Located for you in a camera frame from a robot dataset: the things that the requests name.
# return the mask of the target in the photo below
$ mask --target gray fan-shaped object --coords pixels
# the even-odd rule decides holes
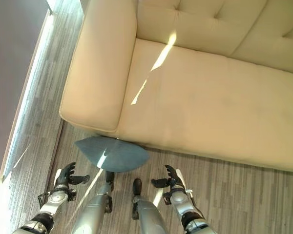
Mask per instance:
[[[75,144],[92,164],[109,172],[131,171],[149,159],[142,147],[115,138],[94,136]]]

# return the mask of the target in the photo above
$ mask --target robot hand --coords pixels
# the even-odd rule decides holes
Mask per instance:
[[[170,186],[170,191],[163,194],[163,199],[166,205],[173,205],[185,232],[187,234],[216,234],[196,207],[192,190],[186,189],[181,171],[169,165],[165,167],[170,178],[152,179],[151,183],[155,188]]]
[[[56,215],[69,202],[76,199],[76,189],[69,189],[69,184],[77,185],[87,183],[90,176],[72,176],[74,174],[75,162],[68,164],[61,170],[57,177],[53,190],[38,196],[40,212],[26,222],[23,226],[13,232],[13,234],[49,234],[54,225]],[[43,205],[43,198],[48,198]]]

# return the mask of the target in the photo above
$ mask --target sofa backrest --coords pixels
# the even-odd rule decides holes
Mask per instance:
[[[293,73],[293,0],[139,0],[137,37]]]

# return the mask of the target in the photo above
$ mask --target wall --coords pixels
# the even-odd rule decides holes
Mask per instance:
[[[0,167],[46,12],[44,0],[0,0]]]

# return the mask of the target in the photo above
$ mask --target beige sofa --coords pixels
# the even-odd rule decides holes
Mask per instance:
[[[293,171],[293,0],[90,0],[60,115],[105,136]]]

